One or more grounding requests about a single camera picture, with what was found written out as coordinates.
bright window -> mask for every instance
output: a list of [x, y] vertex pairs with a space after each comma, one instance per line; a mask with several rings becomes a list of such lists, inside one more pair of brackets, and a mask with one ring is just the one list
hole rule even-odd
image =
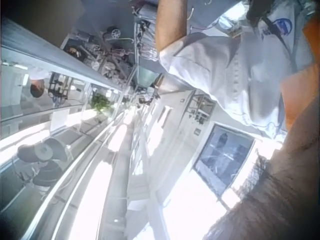
[[201, 240], [227, 210], [194, 171], [174, 187], [163, 215], [170, 239]]
[[234, 181], [254, 138], [216, 125], [193, 169], [217, 196]]

glass panel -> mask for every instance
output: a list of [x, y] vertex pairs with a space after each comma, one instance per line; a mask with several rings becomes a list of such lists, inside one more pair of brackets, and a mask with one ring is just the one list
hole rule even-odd
[[[82, 105], [85, 97], [85, 84], [80, 80], [6, 61], [1, 61], [0, 89], [2, 139], [51, 119], [41, 112]], [[25, 115], [33, 117], [19, 118]]]
[[238, 174], [253, 142], [253, 137], [215, 126], [193, 168], [221, 196]]

metal pole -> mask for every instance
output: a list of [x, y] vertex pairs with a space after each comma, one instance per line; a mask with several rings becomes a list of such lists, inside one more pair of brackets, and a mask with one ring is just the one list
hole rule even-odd
[[45, 210], [47, 209], [50, 201], [53, 199], [61, 185], [64, 183], [64, 181], [69, 177], [69, 175], [73, 172], [73, 170], [76, 168], [78, 163], [81, 161], [83, 156], [87, 153], [87, 151], [91, 148], [93, 144], [106, 132], [108, 131], [113, 123], [115, 121], [112, 121], [108, 126], [105, 127], [104, 130], [102, 130], [98, 136], [94, 138], [94, 140], [82, 151], [82, 153], [70, 164], [70, 166], [65, 170], [64, 174], [60, 177], [60, 179], [56, 182], [56, 184], [51, 188], [51, 191], [48, 193], [46, 198], [43, 200], [41, 206], [39, 207], [38, 211], [36, 212], [33, 220], [31, 221], [29, 227], [25, 231], [24, 235], [22, 236], [21, 240], [29, 240], [32, 238], [37, 225], [39, 224], [42, 216], [45, 213]]

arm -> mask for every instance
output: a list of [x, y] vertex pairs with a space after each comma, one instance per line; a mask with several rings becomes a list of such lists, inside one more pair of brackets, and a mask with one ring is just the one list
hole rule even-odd
[[159, 0], [155, 25], [158, 52], [187, 35], [188, 0]]

fluorescent light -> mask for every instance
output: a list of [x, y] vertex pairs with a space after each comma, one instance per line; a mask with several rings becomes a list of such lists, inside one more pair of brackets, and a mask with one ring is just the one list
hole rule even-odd
[[28, 70], [28, 68], [26, 66], [22, 66], [20, 64], [15, 64], [13, 66], [16, 67], [16, 68], [19, 68], [19, 69]]
[[25, 74], [23, 77], [22, 86], [27, 85], [28, 80], [29, 80], [29, 74]]
[[118, 152], [120, 149], [120, 146], [125, 138], [125, 135], [127, 133], [127, 126], [125, 124], [121, 125], [117, 131], [112, 136], [110, 143], [108, 144], [108, 149], [110, 149], [113, 152]]
[[96, 167], [77, 210], [69, 240], [96, 239], [111, 174], [112, 167], [106, 162]]

